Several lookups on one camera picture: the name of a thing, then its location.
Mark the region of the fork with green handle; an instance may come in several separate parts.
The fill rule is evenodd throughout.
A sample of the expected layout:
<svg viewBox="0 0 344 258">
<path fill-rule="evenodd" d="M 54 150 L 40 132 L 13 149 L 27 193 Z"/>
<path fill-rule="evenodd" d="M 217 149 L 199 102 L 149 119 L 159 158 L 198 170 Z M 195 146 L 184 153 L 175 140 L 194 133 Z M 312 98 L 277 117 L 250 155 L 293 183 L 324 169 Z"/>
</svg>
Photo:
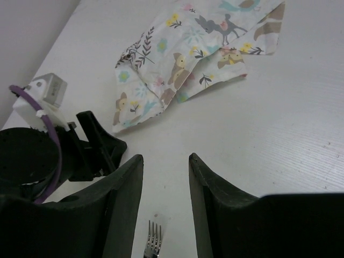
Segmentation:
<svg viewBox="0 0 344 258">
<path fill-rule="evenodd" d="M 146 240 L 144 258 L 158 258 L 162 245 L 162 227 L 161 225 L 149 221 L 148 236 Z"/>
</svg>

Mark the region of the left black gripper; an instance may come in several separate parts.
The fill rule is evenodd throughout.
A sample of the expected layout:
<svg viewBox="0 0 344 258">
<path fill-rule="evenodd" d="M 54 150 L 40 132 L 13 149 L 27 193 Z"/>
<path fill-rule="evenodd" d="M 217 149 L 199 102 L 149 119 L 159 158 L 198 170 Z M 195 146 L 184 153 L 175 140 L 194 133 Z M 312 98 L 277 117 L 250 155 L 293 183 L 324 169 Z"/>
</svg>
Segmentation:
<svg viewBox="0 0 344 258">
<path fill-rule="evenodd" d="M 76 115 L 88 139 L 80 140 L 76 124 L 70 130 L 56 127 L 61 150 L 46 132 L 14 127 L 1 131 L 1 194 L 35 199 L 50 184 L 62 158 L 57 182 L 94 179 L 93 172 L 114 172 L 127 150 L 127 143 L 109 134 L 91 111 Z"/>
</svg>

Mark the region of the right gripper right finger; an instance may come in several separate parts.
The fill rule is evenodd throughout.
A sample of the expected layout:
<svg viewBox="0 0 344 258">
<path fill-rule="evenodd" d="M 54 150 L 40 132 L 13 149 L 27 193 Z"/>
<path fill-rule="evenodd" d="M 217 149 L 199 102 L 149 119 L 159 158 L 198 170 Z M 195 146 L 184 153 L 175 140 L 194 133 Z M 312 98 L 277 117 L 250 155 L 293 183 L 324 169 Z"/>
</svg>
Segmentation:
<svg viewBox="0 0 344 258">
<path fill-rule="evenodd" d="M 253 196 L 189 156 L 198 257 L 343 257 L 343 194 Z"/>
</svg>

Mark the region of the patterned cloth placemat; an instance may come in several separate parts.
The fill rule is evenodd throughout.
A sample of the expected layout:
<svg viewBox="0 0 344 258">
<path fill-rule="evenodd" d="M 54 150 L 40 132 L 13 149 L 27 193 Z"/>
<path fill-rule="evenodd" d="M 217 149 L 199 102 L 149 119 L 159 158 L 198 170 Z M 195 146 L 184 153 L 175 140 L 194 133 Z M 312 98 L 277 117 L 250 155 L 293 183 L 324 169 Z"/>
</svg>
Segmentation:
<svg viewBox="0 0 344 258">
<path fill-rule="evenodd" d="M 243 55 L 275 52 L 285 1 L 174 1 L 120 56 L 114 133 L 220 82 L 245 77 Z"/>
</svg>

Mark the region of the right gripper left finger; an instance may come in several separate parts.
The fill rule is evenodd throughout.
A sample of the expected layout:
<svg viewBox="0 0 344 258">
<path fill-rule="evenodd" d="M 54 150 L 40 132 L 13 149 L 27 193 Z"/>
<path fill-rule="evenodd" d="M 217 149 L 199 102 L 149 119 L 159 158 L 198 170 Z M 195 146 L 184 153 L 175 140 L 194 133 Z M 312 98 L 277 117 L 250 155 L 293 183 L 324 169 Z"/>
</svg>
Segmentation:
<svg viewBox="0 0 344 258">
<path fill-rule="evenodd" d="M 130 257 L 143 171 L 137 154 L 59 202 L 1 195 L 1 257 Z"/>
</svg>

